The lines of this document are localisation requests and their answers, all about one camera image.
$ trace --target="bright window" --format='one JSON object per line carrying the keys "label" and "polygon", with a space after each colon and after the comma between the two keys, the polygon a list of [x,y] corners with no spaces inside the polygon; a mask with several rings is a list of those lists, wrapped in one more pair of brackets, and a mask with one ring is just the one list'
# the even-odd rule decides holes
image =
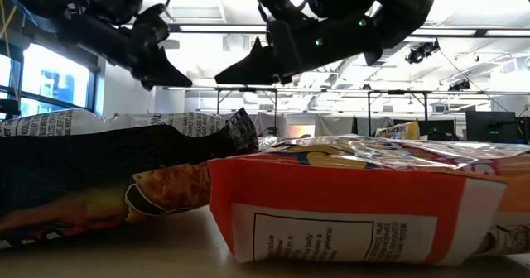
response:
{"label": "bright window", "polygon": [[[7,93],[0,92],[0,99],[7,99]],[[6,118],[5,113],[0,113],[0,120],[3,120]]]}
{"label": "bright window", "polygon": [[0,85],[8,87],[11,82],[11,60],[0,55]]}
{"label": "bright window", "polygon": [[31,44],[24,51],[22,78],[22,91],[24,92],[86,107],[89,80],[88,68],[43,46]]}
{"label": "bright window", "polygon": [[29,98],[22,98],[20,102],[21,117],[33,116],[39,113],[50,113],[63,109],[67,108]]}

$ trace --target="chip bag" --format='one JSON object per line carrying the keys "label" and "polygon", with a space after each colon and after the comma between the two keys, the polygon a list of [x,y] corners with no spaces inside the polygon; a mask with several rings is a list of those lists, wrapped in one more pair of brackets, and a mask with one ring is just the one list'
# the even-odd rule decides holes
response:
{"label": "chip bag", "polygon": [[0,137],[62,137],[154,125],[172,126],[187,137],[205,137],[219,131],[227,121],[226,117],[203,113],[139,113],[104,118],[85,109],[66,109],[0,122]]}
{"label": "chip bag", "polygon": [[[9,153],[0,164],[0,249],[204,206],[210,201],[205,162],[258,149],[244,109],[227,118],[212,117],[222,122],[219,128],[215,122],[202,122],[211,120],[209,116],[186,114],[168,125],[157,122],[78,135],[75,120],[64,121],[73,115],[64,111],[2,126],[22,135],[0,138]],[[48,126],[32,121],[37,119]],[[191,119],[196,122],[190,125]],[[62,133],[65,128],[71,132],[48,137],[45,133],[58,133],[58,120]],[[24,134],[24,124],[29,124],[28,135],[37,128],[36,137]]]}
{"label": "chip bag", "polygon": [[375,132],[376,137],[418,140],[420,139],[420,126],[417,122],[398,124],[388,128],[379,128]]}
{"label": "chip bag", "polygon": [[314,137],[209,162],[238,261],[458,265],[530,250],[530,147]]}

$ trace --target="orange snack bag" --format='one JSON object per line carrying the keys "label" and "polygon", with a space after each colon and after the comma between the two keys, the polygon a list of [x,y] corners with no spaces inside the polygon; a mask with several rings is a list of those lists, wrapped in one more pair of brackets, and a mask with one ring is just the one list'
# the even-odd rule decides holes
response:
{"label": "orange snack bag", "polygon": [[457,265],[530,250],[528,242],[512,246],[530,240],[528,150],[371,137],[285,141],[210,161],[210,210],[241,262]]}

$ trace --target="white table surface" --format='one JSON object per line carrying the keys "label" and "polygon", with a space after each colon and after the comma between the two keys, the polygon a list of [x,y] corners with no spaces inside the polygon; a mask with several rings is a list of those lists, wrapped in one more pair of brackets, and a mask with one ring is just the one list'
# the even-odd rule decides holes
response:
{"label": "white table surface", "polygon": [[530,278],[529,265],[528,256],[474,259],[454,268],[293,261],[238,264],[207,207],[90,236],[0,251],[2,278]]}

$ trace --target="white label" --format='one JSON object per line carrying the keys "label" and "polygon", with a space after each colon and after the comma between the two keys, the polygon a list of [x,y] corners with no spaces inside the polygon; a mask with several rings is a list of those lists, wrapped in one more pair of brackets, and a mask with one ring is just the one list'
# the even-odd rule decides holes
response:
{"label": "white label", "polygon": [[234,204],[234,250],[240,262],[425,261],[436,217],[315,213]]}

